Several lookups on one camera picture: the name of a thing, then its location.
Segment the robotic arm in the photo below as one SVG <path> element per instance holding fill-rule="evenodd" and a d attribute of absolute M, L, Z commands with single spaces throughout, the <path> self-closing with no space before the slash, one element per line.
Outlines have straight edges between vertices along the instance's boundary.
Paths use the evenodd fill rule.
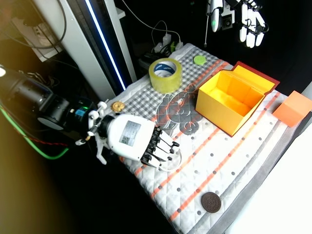
<path fill-rule="evenodd" d="M 95 137 L 97 158 L 104 165 L 104 147 L 124 158 L 164 171 L 168 170 L 163 169 L 161 163 L 177 156 L 179 144 L 154 122 L 130 114 L 105 115 L 106 102 L 101 101 L 96 106 L 83 98 L 68 101 L 36 80 L 0 65 L 0 107 L 9 110 L 9 106 L 23 110 L 55 130 L 79 132 L 83 139 L 76 145 Z"/>
<path fill-rule="evenodd" d="M 212 31 L 216 32 L 221 27 L 229 28 L 235 23 L 235 11 L 241 12 L 239 39 L 246 42 L 247 47 L 254 48 L 261 44 L 264 33 L 268 31 L 259 13 L 261 8 L 254 0 L 208 0 L 207 20 L 210 16 Z"/>

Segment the label on robotic hand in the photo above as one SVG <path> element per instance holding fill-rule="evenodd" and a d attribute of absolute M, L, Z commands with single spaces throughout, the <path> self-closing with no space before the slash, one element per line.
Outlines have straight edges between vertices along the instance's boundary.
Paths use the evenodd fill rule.
<path fill-rule="evenodd" d="M 119 139 L 120 143 L 133 146 L 141 124 L 128 121 Z"/>

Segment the quilted mat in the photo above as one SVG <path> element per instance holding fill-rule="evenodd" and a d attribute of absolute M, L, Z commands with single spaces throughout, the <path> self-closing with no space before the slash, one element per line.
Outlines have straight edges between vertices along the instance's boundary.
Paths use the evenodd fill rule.
<path fill-rule="evenodd" d="M 206 63 L 194 64 L 196 55 L 205 56 Z M 112 102 L 123 101 L 125 113 L 134 113 L 163 127 L 180 144 L 182 165 L 168 173 L 140 162 L 121 160 L 178 233 L 222 233 L 224 230 L 217 228 L 221 218 L 252 183 L 287 129 L 272 115 L 286 96 L 277 91 L 268 94 L 252 117 L 230 137 L 199 115 L 195 104 L 198 88 L 220 70 L 230 70 L 232 66 L 190 44 L 171 57 L 183 68 L 178 91 L 160 94 L 144 77 Z M 220 196 L 221 209 L 214 214 L 201 205 L 206 192 Z"/>

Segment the green cable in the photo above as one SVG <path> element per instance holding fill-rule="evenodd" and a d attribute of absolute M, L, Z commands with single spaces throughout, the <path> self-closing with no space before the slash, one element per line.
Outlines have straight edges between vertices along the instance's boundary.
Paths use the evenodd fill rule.
<path fill-rule="evenodd" d="M 59 155 L 56 155 L 54 157 L 48 156 L 44 152 L 41 151 L 30 139 L 27 138 L 27 135 L 23 132 L 23 130 L 12 120 L 12 118 L 3 110 L 3 108 L 0 106 L 0 110 L 4 117 L 10 122 L 10 124 L 24 137 L 24 139 L 30 144 L 31 147 L 34 148 L 41 156 L 45 157 L 46 159 L 58 159 L 62 157 L 69 148 L 65 148 L 63 152 L 61 152 Z"/>

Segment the gray stripe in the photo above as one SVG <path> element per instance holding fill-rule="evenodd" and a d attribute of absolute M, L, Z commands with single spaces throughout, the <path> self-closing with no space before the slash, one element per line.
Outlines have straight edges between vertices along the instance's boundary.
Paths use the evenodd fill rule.
<path fill-rule="evenodd" d="M 274 131 L 278 128 L 280 121 L 276 123 L 273 128 L 273 131 L 267 136 L 264 140 L 260 148 L 257 150 L 256 154 L 251 158 L 251 160 L 246 165 L 246 168 L 249 168 L 250 165 L 254 162 L 256 157 L 261 153 L 266 143 L 271 139 Z M 246 185 L 246 187 L 239 193 L 230 207 L 226 210 L 226 212 L 221 216 L 221 218 L 215 223 L 210 230 L 208 230 L 207 234 L 221 234 L 226 231 L 226 229 L 231 225 L 231 223 L 238 216 L 237 211 L 240 211 L 242 207 L 245 205 L 246 201 L 250 199 L 250 197 L 255 193 L 255 191 L 260 187 L 265 178 L 268 176 L 275 163 L 281 156 L 281 153 L 287 146 L 288 142 L 291 140 L 293 133 L 296 128 L 287 128 L 277 145 L 275 145 L 272 152 L 269 154 L 259 171 L 256 175 L 251 179 L 251 181 Z M 239 173 L 236 177 L 236 180 L 240 179 L 244 175 L 244 169 Z M 221 200 L 224 199 L 228 195 L 228 193 L 233 188 L 234 183 L 232 183 L 220 196 Z M 194 234 L 196 229 L 198 229 L 210 216 L 210 213 L 206 213 L 197 223 L 196 225 L 188 232 L 188 234 Z"/>

